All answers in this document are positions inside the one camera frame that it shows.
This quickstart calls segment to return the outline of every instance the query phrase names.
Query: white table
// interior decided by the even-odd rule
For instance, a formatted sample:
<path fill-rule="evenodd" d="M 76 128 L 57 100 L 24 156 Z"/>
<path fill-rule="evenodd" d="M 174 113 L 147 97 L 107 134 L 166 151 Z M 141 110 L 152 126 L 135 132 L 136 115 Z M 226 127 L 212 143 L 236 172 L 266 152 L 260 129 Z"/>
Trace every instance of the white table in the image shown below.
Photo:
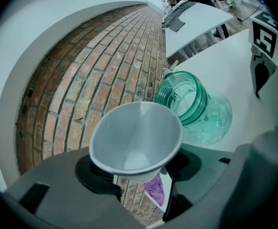
<path fill-rule="evenodd" d="M 165 28 L 166 57 L 171 57 L 200 35 L 219 27 L 232 17 L 231 14 L 212 6 L 196 3 L 180 15 L 179 19 L 185 24 L 178 32 Z"/>
<path fill-rule="evenodd" d="M 188 71 L 205 88 L 223 93 L 233 109 L 233 120 L 226 136 L 206 146 L 234 152 L 236 147 L 274 128 L 268 109 L 254 93 L 251 73 L 251 44 L 248 29 L 229 37 L 176 66 L 174 71 Z"/>

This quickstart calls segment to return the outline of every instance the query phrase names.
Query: brick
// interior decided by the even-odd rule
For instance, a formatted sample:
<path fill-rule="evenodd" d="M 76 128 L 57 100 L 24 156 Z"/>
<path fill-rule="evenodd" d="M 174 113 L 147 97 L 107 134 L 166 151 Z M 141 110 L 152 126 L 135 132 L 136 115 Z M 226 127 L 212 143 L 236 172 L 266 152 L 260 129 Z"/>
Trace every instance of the brick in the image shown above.
<path fill-rule="evenodd" d="M 89 21 L 87 21 L 87 22 L 81 24 L 81 27 L 82 27 L 82 28 L 87 28 L 87 27 L 90 26 L 91 24 L 92 24 L 92 21 L 89 20 Z"/>
<path fill-rule="evenodd" d="M 149 80 L 148 80 L 148 87 L 154 87 L 155 86 L 155 76 L 156 76 L 155 71 L 150 69 L 150 71 L 149 71 Z"/>
<path fill-rule="evenodd" d="M 140 206 L 146 205 L 149 202 L 149 198 L 148 196 L 146 196 L 145 194 L 143 195 L 142 201 L 140 203 Z"/>
<path fill-rule="evenodd" d="M 56 57 L 58 59 L 62 59 L 66 56 L 66 54 L 73 48 L 72 44 L 67 44 L 66 46 L 64 46 L 60 52 L 56 55 Z"/>
<path fill-rule="evenodd" d="M 128 85 L 127 85 L 127 91 L 130 93 L 133 94 L 135 93 L 140 68 L 141 68 L 141 62 L 135 60 L 130 70 Z"/>
<path fill-rule="evenodd" d="M 104 71 L 111 59 L 111 55 L 104 53 L 96 64 L 96 68 Z"/>
<path fill-rule="evenodd" d="M 88 147 L 90 143 L 91 135 L 102 117 L 102 113 L 96 110 L 91 110 L 88 116 L 88 122 L 86 124 L 86 133 L 83 141 L 83 147 Z"/>
<path fill-rule="evenodd" d="M 70 43 L 77 43 L 80 41 L 84 36 L 86 36 L 89 32 L 91 32 L 94 29 L 94 27 L 88 27 L 82 32 L 80 32 L 77 36 L 75 36 L 73 39 L 70 40 Z"/>
<path fill-rule="evenodd" d="M 45 118 L 47 115 L 50 100 L 51 100 L 51 97 L 44 94 L 42 97 L 42 100 L 40 102 L 38 111 L 37 111 L 33 145 L 35 148 L 37 148 L 39 150 L 42 149 L 43 128 L 44 128 Z"/>
<path fill-rule="evenodd" d="M 138 86 L 145 88 L 147 85 L 148 74 L 141 71 L 139 76 Z"/>
<path fill-rule="evenodd" d="M 77 100 L 78 95 L 81 92 L 84 82 L 85 81 L 83 79 L 75 78 L 69 88 L 66 99 L 69 99 L 69 100 L 75 102 Z"/>
<path fill-rule="evenodd" d="M 78 64 L 78 63 L 75 63 L 75 62 L 72 63 L 71 66 L 68 68 L 67 72 L 65 73 L 65 75 L 63 76 L 63 79 L 60 82 L 60 84 L 54 94 L 52 103 L 50 105 L 51 111 L 53 111 L 55 113 L 59 113 L 59 109 L 62 105 L 64 95 L 65 95 L 75 73 L 77 72 L 79 66 L 80 66 L 80 64 Z"/>
<path fill-rule="evenodd" d="M 98 21 L 96 18 L 94 18 L 94 23 L 93 23 L 93 26 L 94 26 L 94 27 L 98 27 L 98 26 L 100 26 L 101 24 L 103 24 L 102 21 Z"/>
<path fill-rule="evenodd" d="M 67 129 L 70 123 L 74 105 L 64 102 L 61 114 L 58 118 L 54 138 L 53 155 L 61 154 L 65 150 Z"/>
<path fill-rule="evenodd" d="M 107 83 L 109 85 L 111 85 L 113 83 L 113 80 L 116 76 L 118 68 L 120 67 L 120 64 L 122 62 L 123 56 L 124 56 L 124 54 L 122 54 L 120 52 L 115 53 L 112 61 L 110 62 L 109 66 L 106 69 L 106 72 L 102 79 L 103 83 Z"/>
<path fill-rule="evenodd" d="M 78 150 L 80 146 L 80 141 L 83 133 L 84 126 L 77 122 L 71 122 L 68 141 L 67 141 L 67 151 Z"/>
<path fill-rule="evenodd" d="M 162 75 L 162 60 L 160 58 L 157 59 L 157 70 L 156 70 L 156 79 L 161 80 Z"/>
<path fill-rule="evenodd" d="M 135 43 L 131 44 L 131 46 L 128 50 L 128 53 L 125 56 L 125 62 L 126 63 L 130 63 L 130 64 L 132 63 L 133 58 L 134 58 L 134 56 L 136 54 L 136 51 L 137 51 L 137 47 L 138 47 L 137 44 L 135 44 Z"/>
<path fill-rule="evenodd" d="M 144 33 L 144 30 L 143 29 L 140 29 L 138 32 L 137 32 L 137 37 L 139 37 L 139 38 L 141 38 L 142 37 L 142 35 L 143 35 L 143 33 Z"/>
<path fill-rule="evenodd" d="M 128 44 L 131 44 L 131 42 L 133 41 L 133 38 L 135 37 L 136 33 L 134 31 L 131 31 L 126 38 L 124 39 L 124 41 Z"/>
<path fill-rule="evenodd" d="M 133 19 L 134 19 L 134 18 L 128 18 L 128 19 L 126 19 L 124 22 L 125 22 L 126 24 L 128 24 L 128 23 L 130 23 Z"/>
<path fill-rule="evenodd" d="M 134 32 L 136 32 L 136 33 L 139 31 L 139 29 L 138 29 L 136 26 L 134 26 L 133 29 L 131 29 L 131 30 L 134 31 Z"/>
<path fill-rule="evenodd" d="M 83 48 L 83 50 L 77 55 L 77 57 L 74 59 L 77 63 L 82 63 L 84 60 L 88 57 L 88 55 L 91 53 L 91 48 Z"/>
<path fill-rule="evenodd" d="M 131 94 L 124 93 L 122 104 L 128 104 L 131 102 L 133 102 L 133 96 Z"/>
<path fill-rule="evenodd" d="M 134 40 L 133 40 L 133 42 L 134 42 L 135 44 L 139 44 L 139 43 L 140 43 L 140 38 L 139 38 L 139 37 L 135 37 Z"/>
<path fill-rule="evenodd" d="M 29 134 L 33 134 L 36 119 L 36 109 L 30 108 L 28 113 L 28 119 L 26 123 L 26 131 Z"/>
<path fill-rule="evenodd" d="M 46 55 L 44 60 L 42 61 L 42 66 L 44 67 L 48 67 L 49 65 L 52 64 L 53 62 L 53 57 L 52 56 L 49 56 L 49 55 Z"/>
<path fill-rule="evenodd" d="M 30 83 L 31 86 L 37 88 L 41 82 L 41 79 L 43 77 L 45 67 L 38 67 L 36 73 L 34 74 L 34 77 Z"/>
<path fill-rule="evenodd" d="M 133 205 L 134 204 L 139 205 L 139 203 L 141 202 L 142 196 L 143 196 L 143 192 L 136 193 L 134 196 Z"/>
<path fill-rule="evenodd" d="M 77 105 L 75 108 L 76 120 L 85 119 L 86 113 L 96 91 L 96 87 L 100 82 L 101 76 L 102 73 L 98 71 L 93 71 L 92 74 L 89 76 L 86 85 L 84 86 L 83 92 L 77 101 Z"/>
<path fill-rule="evenodd" d="M 121 31 L 119 33 L 120 36 L 123 36 L 123 37 L 126 37 L 128 35 L 128 32 L 127 31 Z"/>
<path fill-rule="evenodd" d="M 116 81 L 108 100 L 106 113 L 116 108 L 119 105 L 122 97 L 123 89 L 124 89 L 124 82 Z"/>
<path fill-rule="evenodd" d="M 128 187 L 124 198 L 124 204 L 123 204 L 126 210 L 130 210 L 135 193 L 136 193 L 136 187 Z"/>
<path fill-rule="evenodd" d="M 126 78 L 128 77 L 128 72 L 129 72 L 129 69 L 130 69 L 130 64 L 129 63 L 123 63 L 122 64 L 122 67 L 120 69 L 120 72 L 119 72 L 119 75 L 118 77 L 122 80 L 126 80 Z"/>
<path fill-rule="evenodd" d="M 153 38 L 154 38 L 153 34 L 150 34 L 150 36 L 148 38 L 148 43 L 151 44 L 151 45 L 153 44 Z"/>
<path fill-rule="evenodd" d="M 140 206 L 137 211 L 137 216 L 144 213 L 145 206 Z"/>
<path fill-rule="evenodd" d="M 20 157 L 24 162 L 24 166 L 26 171 L 33 168 L 33 146 L 32 146 L 32 138 L 29 135 L 25 135 L 24 145 L 20 147 Z"/>
<path fill-rule="evenodd" d="M 140 193 L 140 192 L 144 192 L 144 184 L 143 183 L 138 183 L 138 186 L 137 186 L 137 193 Z"/>
<path fill-rule="evenodd" d="M 159 81 L 159 80 L 156 80 L 156 81 L 155 81 L 154 93 L 157 92 L 157 90 L 158 90 L 158 88 L 159 88 L 159 85 L 160 85 L 160 81 Z"/>
<path fill-rule="evenodd" d="M 122 30 L 123 26 L 119 25 L 109 34 L 109 36 L 116 37 Z"/>
<path fill-rule="evenodd" d="M 117 185 L 121 188 L 121 194 L 125 195 L 128 186 L 128 180 L 125 177 L 118 177 Z"/>
<path fill-rule="evenodd" d="M 148 39 L 149 38 L 149 34 L 150 34 L 150 30 L 148 30 L 147 28 L 145 29 L 144 33 L 143 33 L 143 38 Z"/>
<path fill-rule="evenodd" d="M 124 21 L 124 22 L 122 22 L 120 25 L 123 26 L 123 27 L 125 27 L 125 26 L 127 26 L 128 24 L 125 23 L 125 21 Z"/>
<path fill-rule="evenodd" d="M 97 92 L 95 101 L 93 103 L 93 107 L 103 110 L 105 107 L 105 103 L 107 101 L 108 95 L 110 92 L 110 87 L 104 84 L 101 84 L 99 90 Z"/>
<path fill-rule="evenodd" d="M 164 51 L 162 51 L 162 65 L 163 65 L 163 67 L 165 67 L 165 68 L 167 67 L 167 57 L 166 57 Z"/>
<path fill-rule="evenodd" d="M 97 31 L 91 31 L 90 33 L 87 34 L 87 36 L 85 36 L 84 38 L 87 40 L 91 40 L 93 39 L 96 35 L 98 35 Z"/>
<path fill-rule="evenodd" d="M 130 208 L 130 214 L 132 216 L 135 216 L 137 214 L 138 208 L 139 208 L 138 204 L 136 204 L 136 205 L 133 204 Z"/>
<path fill-rule="evenodd" d="M 49 143 L 53 143 L 53 140 L 54 140 L 56 121 L 57 121 L 56 116 L 48 114 L 47 121 L 45 123 L 43 137 L 44 137 L 45 141 L 47 141 Z"/>
<path fill-rule="evenodd" d="M 59 63 L 59 60 L 54 60 L 51 64 L 51 66 L 43 74 L 38 88 L 35 89 L 35 91 L 32 95 L 32 104 L 33 105 L 38 105 L 38 103 L 43 95 L 44 89 L 45 89 L 52 73 L 55 71 L 58 63 Z"/>
<path fill-rule="evenodd" d="M 36 149 L 33 150 L 34 166 L 38 166 L 42 162 L 42 154 Z"/>
<path fill-rule="evenodd" d="M 101 31 L 87 44 L 87 47 L 94 48 L 108 33 L 108 31 Z"/>
<path fill-rule="evenodd" d="M 136 59 L 142 61 L 143 60 L 143 56 L 144 56 L 144 52 L 141 50 L 138 50 L 137 54 L 136 54 Z"/>
<path fill-rule="evenodd" d="M 126 42 L 123 42 L 121 44 L 121 46 L 119 47 L 119 51 L 122 53 L 126 53 L 128 48 L 129 48 L 129 44 L 127 44 Z"/>
<path fill-rule="evenodd" d="M 111 25 L 110 21 L 106 21 L 103 24 L 101 24 L 100 26 L 95 28 L 95 31 L 97 32 L 101 32 L 102 30 L 104 30 L 105 28 L 107 28 L 109 25 Z"/>
<path fill-rule="evenodd" d="M 150 68 L 150 52 L 149 51 L 145 51 L 144 57 L 143 57 L 143 61 L 142 61 L 142 70 L 145 73 L 149 72 L 149 68 Z"/>
<path fill-rule="evenodd" d="M 153 44 L 151 56 L 152 58 L 157 59 L 157 44 Z"/>
<path fill-rule="evenodd" d="M 134 95 L 134 102 L 141 102 L 144 100 L 145 89 L 138 86 Z"/>
<path fill-rule="evenodd" d="M 147 43 L 146 49 L 151 52 L 152 51 L 152 45 Z"/>
<path fill-rule="evenodd" d="M 113 55 L 115 53 L 115 51 L 117 50 L 118 46 L 121 44 L 121 42 L 123 41 L 123 37 L 122 36 L 117 36 L 112 43 L 110 44 L 109 47 L 107 47 L 105 53 L 108 53 L 110 55 Z"/>
<path fill-rule="evenodd" d="M 118 26 L 119 24 L 121 24 L 123 22 L 123 20 L 117 20 L 115 22 L 113 22 L 111 25 L 113 26 Z"/>
<path fill-rule="evenodd" d="M 115 29 L 115 26 L 113 25 L 109 25 L 105 28 L 106 31 L 112 31 L 113 29 Z"/>
<path fill-rule="evenodd" d="M 106 36 L 101 42 L 100 44 L 104 45 L 104 46 L 108 46 L 110 44 L 110 42 L 113 40 L 114 38 L 111 36 Z"/>
<path fill-rule="evenodd" d="M 153 58 L 150 59 L 150 67 L 151 69 L 156 70 L 156 60 Z"/>
<path fill-rule="evenodd" d="M 134 27 L 133 24 L 128 24 L 128 26 L 124 27 L 124 30 L 129 32 L 133 27 Z"/>
<path fill-rule="evenodd" d="M 145 50 L 145 45 L 147 44 L 147 39 L 146 38 L 142 38 L 141 42 L 139 44 L 139 49 L 144 51 Z"/>
<path fill-rule="evenodd" d="M 82 77 L 87 77 L 92 69 L 92 67 L 94 66 L 94 64 L 96 63 L 96 61 L 98 60 L 98 58 L 101 56 L 101 54 L 103 53 L 103 51 L 105 50 L 105 46 L 102 45 L 98 45 L 88 56 L 88 58 L 83 62 L 81 68 L 80 68 L 80 75 Z"/>
<path fill-rule="evenodd" d="M 69 36 L 75 37 L 77 36 L 80 32 L 82 32 L 84 29 L 83 28 L 75 28 L 72 32 L 69 33 Z"/>
<path fill-rule="evenodd" d="M 43 160 L 52 156 L 53 147 L 47 143 L 43 143 Z"/>
<path fill-rule="evenodd" d="M 134 182 L 134 181 L 132 181 L 132 180 L 129 180 L 129 181 L 128 181 L 128 186 L 129 186 L 129 187 L 137 187 L 137 182 Z"/>
<path fill-rule="evenodd" d="M 55 90 L 57 89 L 57 87 L 62 79 L 62 76 L 63 76 L 63 72 L 55 71 L 53 73 L 53 75 L 51 76 L 45 91 L 49 94 L 54 94 Z"/>
<path fill-rule="evenodd" d="M 133 22 L 135 22 L 135 24 L 136 24 L 139 20 L 140 20 L 140 17 L 138 16 L 137 18 L 135 18 L 135 19 L 133 20 Z"/>
<path fill-rule="evenodd" d="M 87 45 L 86 40 L 81 40 L 74 48 L 65 56 L 63 61 L 59 65 L 59 69 L 66 70 L 70 64 L 74 61 L 74 58 L 82 51 L 82 49 Z"/>

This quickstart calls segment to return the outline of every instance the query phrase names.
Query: brick wall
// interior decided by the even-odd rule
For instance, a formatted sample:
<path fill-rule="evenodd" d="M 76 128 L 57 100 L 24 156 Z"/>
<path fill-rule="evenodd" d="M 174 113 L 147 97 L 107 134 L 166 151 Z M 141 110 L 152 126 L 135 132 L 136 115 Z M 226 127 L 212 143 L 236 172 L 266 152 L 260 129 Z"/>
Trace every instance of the brick wall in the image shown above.
<path fill-rule="evenodd" d="M 152 101 L 166 65 L 161 18 L 146 5 L 113 10 L 65 36 L 37 67 L 17 122 L 21 174 L 52 155 L 89 146 L 98 121 L 132 101 Z M 118 177 L 123 206 L 143 225 L 162 217 L 142 184 Z"/>

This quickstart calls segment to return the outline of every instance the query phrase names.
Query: white surface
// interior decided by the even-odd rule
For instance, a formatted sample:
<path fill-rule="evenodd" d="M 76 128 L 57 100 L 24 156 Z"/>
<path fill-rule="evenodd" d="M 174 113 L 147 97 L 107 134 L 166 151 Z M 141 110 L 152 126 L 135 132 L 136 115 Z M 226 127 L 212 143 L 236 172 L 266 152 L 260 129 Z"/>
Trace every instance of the white surface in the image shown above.
<path fill-rule="evenodd" d="M 154 199 L 151 198 L 151 196 L 144 191 L 145 195 L 148 196 L 148 198 L 158 207 L 160 208 L 163 212 L 166 211 L 169 203 L 169 198 L 170 198 L 170 192 L 171 192 L 171 185 L 172 185 L 172 179 L 167 173 L 166 175 L 163 175 L 160 173 L 160 178 L 162 181 L 162 186 L 163 186 L 163 193 L 164 193 L 164 203 L 162 206 L 160 206 Z"/>
<path fill-rule="evenodd" d="M 217 90 L 230 101 L 230 130 L 221 141 L 206 148 L 234 152 L 237 146 L 274 128 L 270 112 L 254 93 L 250 49 L 247 29 L 205 49 L 174 70 L 196 75 L 207 90 Z"/>
<path fill-rule="evenodd" d="M 148 0 L 148 6 L 160 13 L 162 16 L 165 15 L 163 4 L 162 0 Z"/>
<path fill-rule="evenodd" d="M 193 42 L 200 35 L 224 24 L 232 17 L 229 13 L 201 3 L 188 8 L 179 17 L 185 24 L 178 32 L 165 28 L 167 58 Z"/>
<path fill-rule="evenodd" d="M 0 191 L 19 177 L 15 123 L 29 78 L 55 43 L 80 23 L 145 0 L 14 0 L 0 20 Z"/>

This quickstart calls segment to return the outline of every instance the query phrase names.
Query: black slot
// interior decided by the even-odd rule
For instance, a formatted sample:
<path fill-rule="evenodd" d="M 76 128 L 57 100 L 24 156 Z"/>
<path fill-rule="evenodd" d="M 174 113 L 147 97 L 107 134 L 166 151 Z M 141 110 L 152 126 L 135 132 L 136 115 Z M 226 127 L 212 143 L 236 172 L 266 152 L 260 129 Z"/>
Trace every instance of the black slot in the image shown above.
<path fill-rule="evenodd" d="M 97 167 L 94 163 L 90 163 L 90 170 L 93 174 L 95 174 L 96 176 L 109 181 L 111 183 L 114 182 L 114 175 L 107 173 L 106 171 L 101 170 L 99 167 Z"/>
<path fill-rule="evenodd" d="M 225 163 L 225 164 L 229 164 L 230 159 L 229 158 L 220 158 L 219 161 L 222 163 Z"/>
<path fill-rule="evenodd" d="M 20 200 L 20 204 L 34 214 L 49 188 L 45 184 L 35 183 Z"/>

